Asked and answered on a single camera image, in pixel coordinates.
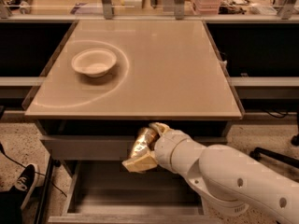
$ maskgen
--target speckled floor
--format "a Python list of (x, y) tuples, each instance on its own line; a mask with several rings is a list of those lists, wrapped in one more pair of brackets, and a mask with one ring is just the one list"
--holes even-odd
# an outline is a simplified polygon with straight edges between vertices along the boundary
[[(295, 119), (272, 120), (246, 120), (234, 123), (228, 133), (228, 145), (250, 153), (256, 147), (264, 147), (288, 156), (298, 158), (299, 147), (291, 145), (291, 138), (298, 134)], [(40, 133), (34, 123), (2, 119), (0, 121), (0, 141), (7, 155), (24, 165), (34, 162), (40, 167), (40, 172), (45, 173), (49, 155), (39, 142)], [(296, 180), (299, 177), (298, 170), (286, 164), (271, 159), (263, 159), (264, 164), (288, 175)], [(6, 159), (0, 154), (0, 191), (10, 189), (22, 168)], [(71, 179), (64, 167), (54, 169), (53, 182), (67, 193)], [(64, 207), (65, 196), (57, 189), (51, 188), (49, 200), (46, 206), (45, 218), (59, 216)], [(35, 219), (37, 200), (33, 199), (23, 211), (23, 223), (32, 224)], [(250, 207), (240, 217), (226, 217), (212, 208), (208, 208), (212, 217), (218, 217), (224, 224), (237, 223), (263, 223), (275, 224), (276, 221), (260, 210)]]

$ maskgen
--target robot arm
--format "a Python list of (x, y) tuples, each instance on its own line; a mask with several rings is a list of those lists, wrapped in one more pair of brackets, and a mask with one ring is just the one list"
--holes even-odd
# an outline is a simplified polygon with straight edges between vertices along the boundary
[(216, 210), (236, 217), (249, 204), (280, 223), (299, 224), (299, 184), (225, 145), (203, 146), (186, 133), (152, 123), (159, 135), (154, 150), (143, 141), (142, 150), (123, 163), (131, 172), (160, 165), (184, 177), (188, 185)]

